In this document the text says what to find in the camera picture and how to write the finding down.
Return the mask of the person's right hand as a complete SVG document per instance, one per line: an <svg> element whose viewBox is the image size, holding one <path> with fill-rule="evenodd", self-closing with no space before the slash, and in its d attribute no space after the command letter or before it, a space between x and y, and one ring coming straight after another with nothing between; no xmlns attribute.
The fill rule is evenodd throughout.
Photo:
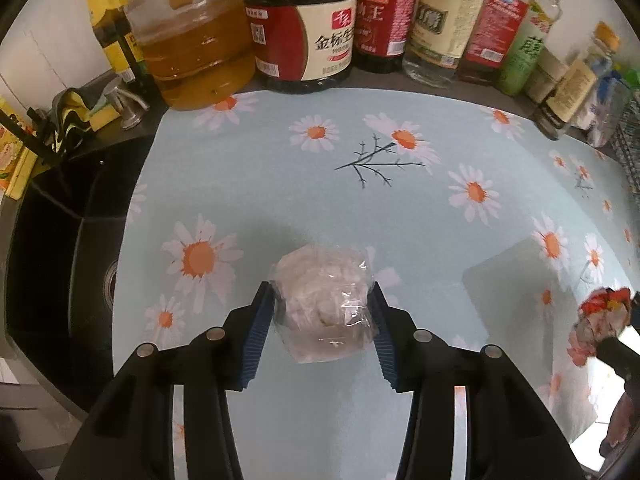
<svg viewBox="0 0 640 480"><path fill-rule="evenodd" d="M623 393L615 405L608 422L608 431L600 444L599 453L602 457L607 458L617 445L627 439L638 417L634 400L627 393Z"/></svg>

